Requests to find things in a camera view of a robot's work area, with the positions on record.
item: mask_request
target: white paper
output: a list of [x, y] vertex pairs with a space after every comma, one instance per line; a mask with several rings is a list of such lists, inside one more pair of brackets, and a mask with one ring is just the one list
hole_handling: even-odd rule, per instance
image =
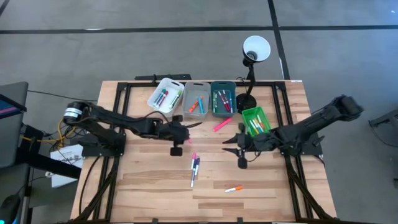
[[[83, 151], [83, 146], [77, 144], [74, 146], [63, 147], [58, 151], [54, 151], [50, 153], [51, 159], [56, 159], [58, 161], [72, 163], [74, 166], [81, 168], [83, 166], [83, 158], [81, 157], [81, 152]], [[73, 179], [70, 177], [64, 177], [62, 175], [53, 175], [51, 176], [51, 186], [53, 188], [61, 187], [66, 184], [72, 183], [77, 179]]]

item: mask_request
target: green basket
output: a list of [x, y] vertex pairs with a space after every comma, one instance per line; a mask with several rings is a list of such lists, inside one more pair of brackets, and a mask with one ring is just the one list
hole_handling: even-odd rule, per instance
[[243, 121], [244, 125], [246, 126], [247, 132], [254, 137], [257, 133], [253, 129], [253, 126], [250, 124], [250, 120], [257, 118], [257, 115], [260, 116], [261, 122], [264, 125], [264, 132], [268, 133], [269, 130], [271, 130], [271, 126], [269, 125], [268, 119], [264, 111], [262, 110], [262, 107], [258, 106], [255, 108], [251, 108], [248, 110], [242, 111], [242, 116], [243, 116]]

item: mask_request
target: concrete floor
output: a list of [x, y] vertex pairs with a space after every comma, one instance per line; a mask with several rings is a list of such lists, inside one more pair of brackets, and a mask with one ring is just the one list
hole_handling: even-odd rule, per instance
[[[398, 24], [391, 0], [274, 0], [280, 26]], [[0, 30], [181, 26], [271, 26], [265, 0], [11, 0]], [[29, 89], [96, 99], [103, 80], [190, 73], [194, 79], [246, 76], [241, 44], [249, 35], [271, 44], [256, 66], [257, 79], [283, 79], [273, 31], [124, 34], [0, 35], [0, 84], [29, 82]], [[368, 120], [398, 108], [398, 30], [281, 31], [291, 79], [303, 80], [312, 111], [340, 94], [354, 96], [365, 112], [320, 134], [326, 172], [339, 218], [398, 223], [398, 149], [380, 143]], [[69, 100], [29, 93], [24, 122], [54, 131]], [[379, 130], [393, 142], [388, 127]], [[33, 223], [67, 220], [76, 185], [48, 193], [38, 180]], [[60, 201], [46, 194], [66, 195]]]

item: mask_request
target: gray basket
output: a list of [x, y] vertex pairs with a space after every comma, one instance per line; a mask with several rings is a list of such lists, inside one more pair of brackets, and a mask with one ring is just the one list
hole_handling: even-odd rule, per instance
[[[232, 99], [232, 113], [227, 111], [224, 107], [223, 101], [221, 100], [220, 96], [218, 95], [218, 91], [225, 90], [227, 95], [231, 92], [231, 99]], [[214, 113], [214, 105], [211, 103], [211, 111], [213, 112], [213, 116], [217, 118], [230, 118], [234, 116], [236, 113], [236, 84], [235, 82], [231, 81], [215, 81], [211, 83], [211, 100], [213, 102], [213, 93], [217, 92], [217, 113]]]
[[[203, 112], [200, 112], [199, 105], [192, 111], [189, 109], [196, 102], [198, 97], [203, 96], [202, 105]], [[209, 111], [209, 100], [210, 100], [210, 84], [203, 82], [187, 82], [185, 84], [184, 96], [182, 98], [182, 113], [185, 118], [195, 118], [204, 120]]]

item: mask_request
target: wooden tabletop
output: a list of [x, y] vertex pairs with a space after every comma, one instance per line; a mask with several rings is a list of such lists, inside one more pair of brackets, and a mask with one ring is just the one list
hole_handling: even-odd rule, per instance
[[[103, 82], [98, 104], [112, 110], [116, 94], [116, 81]], [[302, 82], [286, 81], [290, 108], [294, 122], [310, 116], [307, 97]], [[154, 87], [132, 88], [128, 116], [140, 117], [152, 111], [147, 99]], [[244, 87], [236, 89], [244, 93]], [[270, 87], [256, 86], [252, 95], [264, 112], [272, 128], [278, 127], [274, 100]], [[279, 93], [284, 124], [287, 124], [283, 99]], [[120, 110], [123, 105], [121, 97]], [[175, 114], [182, 114], [177, 108]], [[284, 158], [279, 150], [263, 152], [246, 170], [237, 167], [237, 157], [221, 150], [221, 142], [238, 132], [240, 114], [217, 133], [212, 128], [222, 122], [207, 114], [203, 124], [190, 129], [192, 143], [186, 142], [182, 157], [171, 157], [171, 142], [141, 139], [127, 131], [125, 153], [120, 160], [111, 222], [234, 222], [243, 217], [247, 222], [294, 221], [292, 200]], [[194, 188], [190, 188], [192, 153], [201, 159]], [[248, 160], [254, 154], [246, 154]], [[328, 180], [323, 164], [313, 156], [302, 156], [309, 191], [331, 216], [336, 216]], [[71, 218], [78, 216], [78, 203], [83, 183], [94, 158], [84, 161], [73, 204]], [[83, 208], [93, 198], [98, 188], [102, 158], [94, 166], [83, 195]], [[224, 193], [225, 189], [242, 185], [243, 190]], [[297, 189], [302, 216], [305, 210], [302, 194]], [[104, 217], [106, 200], [103, 200], [99, 217]]]

